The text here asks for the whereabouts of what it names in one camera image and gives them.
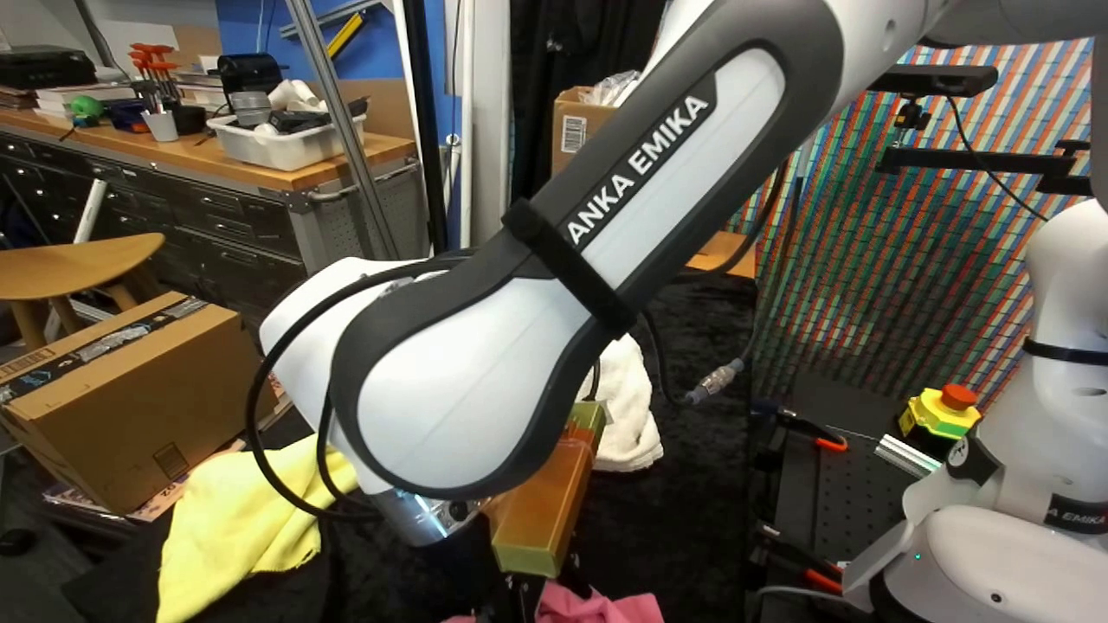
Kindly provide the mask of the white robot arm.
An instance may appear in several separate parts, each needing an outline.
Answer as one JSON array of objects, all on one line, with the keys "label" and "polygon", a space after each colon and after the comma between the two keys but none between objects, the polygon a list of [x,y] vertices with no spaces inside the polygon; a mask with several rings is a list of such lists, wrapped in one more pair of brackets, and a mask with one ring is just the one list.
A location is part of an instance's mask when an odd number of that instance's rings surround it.
[{"label": "white robot arm", "polygon": [[489,241],[311,275],[260,326],[311,470],[426,510],[526,483],[657,281],[955,5],[714,0]]}]

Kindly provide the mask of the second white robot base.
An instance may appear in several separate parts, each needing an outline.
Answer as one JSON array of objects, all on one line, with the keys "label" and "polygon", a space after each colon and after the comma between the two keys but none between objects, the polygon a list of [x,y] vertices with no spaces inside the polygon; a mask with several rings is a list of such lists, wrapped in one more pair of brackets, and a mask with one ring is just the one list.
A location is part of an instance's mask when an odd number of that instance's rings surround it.
[{"label": "second white robot base", "polygon": [[843,600],[922,623],[1108,623],[1108,209],[1079,202],[1028,241],[1018,372],[903,520],[843,569]]}]

